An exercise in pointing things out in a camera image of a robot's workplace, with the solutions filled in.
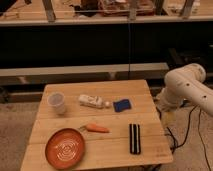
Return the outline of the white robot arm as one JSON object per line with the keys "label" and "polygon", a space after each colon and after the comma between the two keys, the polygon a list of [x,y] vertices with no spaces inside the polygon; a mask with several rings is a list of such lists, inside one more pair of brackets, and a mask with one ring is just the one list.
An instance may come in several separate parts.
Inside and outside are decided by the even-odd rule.
{"label": "white robot arm", "polygon": [[206,71],[197,63],[166,73],[165,87],[156,96],[163,125],[167,126],[173,120],[174,111],[183,104],[184,99],[199,106],[206,114],[213,117],[213,89],[203,84],[205,79]]}

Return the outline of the yellow foam gripper tip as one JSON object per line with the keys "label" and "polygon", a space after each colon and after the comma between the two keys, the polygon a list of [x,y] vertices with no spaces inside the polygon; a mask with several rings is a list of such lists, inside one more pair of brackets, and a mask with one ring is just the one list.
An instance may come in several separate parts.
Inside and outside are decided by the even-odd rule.
{"label": "yellow foam gripper tip", "polygon": [[168,127],[174,121],[174,113],[173,112],[164,112],[162,115],[162,125],[164,127]]}

